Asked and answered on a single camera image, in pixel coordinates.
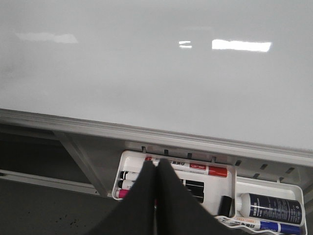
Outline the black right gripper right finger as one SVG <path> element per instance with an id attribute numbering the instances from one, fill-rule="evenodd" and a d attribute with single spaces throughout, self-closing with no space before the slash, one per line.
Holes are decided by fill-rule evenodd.
<path id="1" fill-rule="evenodd" d="M 166 159 L 156 168 L 159 235 L 243 235 L 221 224 L 192 196 Z"/>

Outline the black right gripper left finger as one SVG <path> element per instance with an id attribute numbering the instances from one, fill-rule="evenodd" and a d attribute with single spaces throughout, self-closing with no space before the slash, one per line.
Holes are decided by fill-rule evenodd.
<path id="1" fill-rule="evenodd" d="M 156 197 L 156 167 L 145 161 L 125 198 L 89 235 L 152 235 Z"/>

